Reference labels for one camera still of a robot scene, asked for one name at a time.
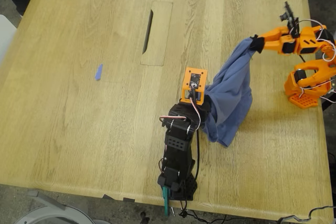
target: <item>blue fabric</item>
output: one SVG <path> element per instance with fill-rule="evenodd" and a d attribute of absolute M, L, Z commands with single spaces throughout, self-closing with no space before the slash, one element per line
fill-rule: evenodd
<path fill-rule="evenodd" d="M 250 88 L 251 38 L 242 40 L 227 59 L 213 84 L 205 87 L 211 111 L 203 131 L 211 142 L 228 146 L 252 104 Z"/>

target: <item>wood grain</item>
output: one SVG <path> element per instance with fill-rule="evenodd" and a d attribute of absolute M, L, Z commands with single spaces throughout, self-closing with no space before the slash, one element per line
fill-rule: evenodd
<path fill-rule="evenodd" d="M 163 66 L 140 63 L 153 1 L 173 3 Z M 31 0 L 0 65 L 0 183 L 163 205 L 158 116 L 178 101 L 185 67 L 208 69 L 211 83 L 240 40 L 283 25 L 285 1 L 309 18 L 307 0 Z M 229 148 L 201 134 L 188 207 L 278 219 L 332 204 L 321 109 L 283 91 L 299 62 L 253 56 L 252 107 Z M 322 210 L 312 223 L 331 220 Z"/>
<path fill-rule="evenodd" d="M 142 65 L 163 66 L 172 8 L 171 2 L 153 1 L 153 16 L 147 28 L 149 38 L 145 40 L 147 47 L 141 56 Z"/>

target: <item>black cable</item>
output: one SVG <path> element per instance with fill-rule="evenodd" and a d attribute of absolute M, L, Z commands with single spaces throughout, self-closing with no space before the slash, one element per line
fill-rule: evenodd
<path fill-rule="evenodd" d="M 200 169 L 200 149 L 199 149 L 199 139 L 200 139 L 200 135 L 198 133 L 198 129 L 196 131 L 196 138 L 197 138 L 197 168 L 196 168 L 196 174 L 195 174 L 195 180 L 197 180 L 197 177 L 198 177 L 198 170 Z"/>
<path fill-rule="evenodd" d="M 193 99 L 193 102 L 194 102 L 194 104 L 195 104 L 195 107 L 198 109 L 198 107 L 197 107 L 197 103 L 196 103 L 196 93 L 195 93 L 195 89 L 192 89 L 191 90 L 191 93 L 192 93 L 192 99 Z M 200 169 L 200 149 L 199 149 L 199 139 L 200 139 L 200 134 L 199 134 L 199 132 L 198 132 L 198 129 L 197 129 L 197 131 L 196 131 L 196 139 L 197 139 L 197 143 L 196 143 L 196 145 L 197 145 L 197 168 L 196 168 L 196 174 L 195 174 L 195 181 L 197 180 L 197 177 L 198 177 L 198 171 L 199 171 L 199 169 Z"/>
<path fill-rule="evenodd" d="M 307 219 L 300 219 L 299 217 L 297 217 L 296 215 L 291 215 L 291 216 L 287 216 L 287 217 L 281 217 L 280 219 L 278 219 L 277 224 L 281 224 L 283 221 L 286 220 L 290 220 L 290 219 L 295 219 L 298 222 L 308 222 L 311 220 L 311 214 L 315 211 L 315 210 L 322 210 L 324 208 L 336 208 L 336 206 L 324 206 L 324 207 L 316 207 L 313 208 L 309 211 L 308 214 L 308 218 Z"/>
<path fill-rule="evenodd" d="M 299 55 L 299 56 L 303 62 L 306 62 L 305 59 L 302 57 L 302 55 Z"/>
<path fill-rule="evenodd" d="M 163 173 L 163 171 L 162 171 L 162 166 L 160 166 L 160 162 L 162 162 L 162 161 L 163 161 L 163 158 L 159 160 L 159 169 L 160 169 L 160 171 Z"/>

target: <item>blue object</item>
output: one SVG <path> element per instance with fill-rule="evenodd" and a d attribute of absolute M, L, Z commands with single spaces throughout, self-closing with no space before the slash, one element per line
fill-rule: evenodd
<path fill-rule="evenodd" d="M 242 40 L 215 76 L 204 94 L 211 100 L 211 111 L 203 131 L 211 142 L 228 147 L 252 104 L 250 88 L 251 38 Z"/>
<path fill-rule="evenodd" d="M 102 70 L 103 70 L 103 64 L 100 64 L 98 69 L 97 69 L 97 73 L 95 75 L 96 81 L 100 80 Z"/>
<path fill-rule="evenodd" d="M 162 194 L 164 199 L 164 215 L 169 216 L 169 203 L 168 203 L 169 189 L 165 186 L 162 187 Z"/>

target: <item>floor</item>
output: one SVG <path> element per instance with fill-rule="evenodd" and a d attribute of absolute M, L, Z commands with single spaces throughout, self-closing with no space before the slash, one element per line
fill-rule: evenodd
<path fill-rule="evenodd" d="M 323 22 L 328 29 L 335 33 L 336 19 L 336 0 L 309 0 L 310 14 L 312 19 Z M 0 14 L 5 15 L 16 27 L 20 22 L 20 16 L 17 13 L 11 0 L 0 0 Z M 329 107 L 324 111 L 325 134 L 327 137 L 328 151 L 336 155 L 336 106 Z M 0 223 L 15 223 L 22 215 L 40 206 L 39 203 L 28 198 L 25 194 L 26 188 L 0 185 Z M 90 198 L 54 192 L 44 192 L 46 195 L 58 200 L 60 203 L 80 208 L 93 219 L 103 219 L 110 223 L 140 223 L 140 213 L 145 211 L 150 217 L 150 223 L 199 223 L 192 217 L 185 219 L 176 216 L 165 217 L 163 207 L 151 206 L 145 204 L 136 204 L 131 202 L 122 202 L 110 199 Z M 196 212 L 199 217 L 208 221 L 223 218 L 224 215 L 212 214 L 207 212 Z M 275 221 L 259 219 L 237 219 L 230 223 L 254 223 L 267 224 Z"/>

